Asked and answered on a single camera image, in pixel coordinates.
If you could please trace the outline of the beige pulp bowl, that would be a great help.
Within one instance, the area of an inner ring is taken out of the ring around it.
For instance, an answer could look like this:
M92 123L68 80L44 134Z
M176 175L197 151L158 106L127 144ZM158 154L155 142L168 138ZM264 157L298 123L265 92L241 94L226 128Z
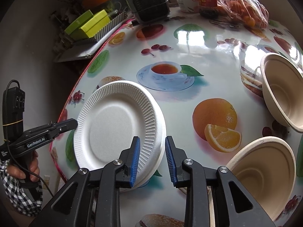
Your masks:
M260 69L269 112L281 125L302 133L302 73L277 53L266 54Z
M258 138L235 154L226 167L276 220L295 185L295 156L287 142L275 136Z

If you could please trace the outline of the beige pulp bowl upper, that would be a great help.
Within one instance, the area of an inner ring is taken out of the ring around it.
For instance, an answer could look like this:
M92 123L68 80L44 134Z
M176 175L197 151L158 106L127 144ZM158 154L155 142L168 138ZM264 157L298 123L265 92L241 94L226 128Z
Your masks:
M277 53L266 54L260 69L269 112L281 125L302 133L302 73Z

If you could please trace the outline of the black white chevron tray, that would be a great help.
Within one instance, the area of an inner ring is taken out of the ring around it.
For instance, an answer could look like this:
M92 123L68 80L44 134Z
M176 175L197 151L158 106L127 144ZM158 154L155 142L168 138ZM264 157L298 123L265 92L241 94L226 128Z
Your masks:
M97 34L93 37L96 42L99 42L105 35L107 35L116 26L124 22L128 17L128 13L123 11L117 17L112 19L107 25L105 25Z

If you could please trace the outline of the black white checkered sleeve left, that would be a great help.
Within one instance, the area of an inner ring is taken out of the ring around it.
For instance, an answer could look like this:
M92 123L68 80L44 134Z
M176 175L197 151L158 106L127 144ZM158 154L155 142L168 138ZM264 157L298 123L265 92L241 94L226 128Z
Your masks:
M38 199L32 200L26 195L25 189L20 186L20 182L8 174L7 166L8 161L1 162L1 180L8 200L20 214L28 217L37 216L42 210L43 203L41 181L37 182Z

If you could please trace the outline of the beige pulp bowl lower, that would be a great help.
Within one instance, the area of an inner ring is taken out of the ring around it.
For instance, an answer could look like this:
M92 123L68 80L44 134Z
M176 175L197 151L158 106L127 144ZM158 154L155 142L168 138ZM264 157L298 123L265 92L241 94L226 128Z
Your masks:
M295 185L295 156L287 142L275 136L258 138L235 154L226 167L276 220Z

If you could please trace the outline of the white side shelf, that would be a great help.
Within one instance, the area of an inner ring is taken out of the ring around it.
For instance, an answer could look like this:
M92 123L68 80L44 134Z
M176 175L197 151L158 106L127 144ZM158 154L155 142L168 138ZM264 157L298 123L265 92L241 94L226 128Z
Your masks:
M101 41L95 38L80 40L75 42L71 48L63 53L59 53L53 60L54 63L62 63L67 61L78 61L82 59L90 59L98 50Z

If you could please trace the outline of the lower yellow-green box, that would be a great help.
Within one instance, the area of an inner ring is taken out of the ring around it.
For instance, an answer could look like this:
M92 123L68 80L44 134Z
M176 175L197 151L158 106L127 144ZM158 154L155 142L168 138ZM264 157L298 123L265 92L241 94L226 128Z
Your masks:
M110 22L108 13L101 10L83 24L79 29L71 33L70 37L75 40L84 40L94 37L103 27Z

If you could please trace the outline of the bag of oranges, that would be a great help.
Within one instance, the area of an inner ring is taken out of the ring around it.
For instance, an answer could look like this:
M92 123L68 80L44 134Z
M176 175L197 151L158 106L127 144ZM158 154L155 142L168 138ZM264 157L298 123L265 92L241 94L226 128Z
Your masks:
M246 27L265 29L269 24L269 13L258 0L217 0L220 15Z

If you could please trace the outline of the upper green box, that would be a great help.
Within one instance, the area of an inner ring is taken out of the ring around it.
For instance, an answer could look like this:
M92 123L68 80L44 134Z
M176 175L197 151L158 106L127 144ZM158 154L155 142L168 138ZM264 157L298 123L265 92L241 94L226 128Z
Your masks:
M93 17L93 13L90 10L87 10L82 15L80 15L77 19L75 19L65 30L64 32L67 35L71 35L74 31L79 29L83 24L88 22Z

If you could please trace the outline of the large white paper plate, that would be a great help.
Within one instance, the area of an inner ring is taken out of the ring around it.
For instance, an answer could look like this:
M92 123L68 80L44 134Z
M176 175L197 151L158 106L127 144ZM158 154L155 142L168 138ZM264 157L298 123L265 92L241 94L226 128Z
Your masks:
M164 115L152 94L128 80L110 82L85 101L77 118L73 147L77 164L90 171L103 168L140 138L135 187L147 183L165 150Z

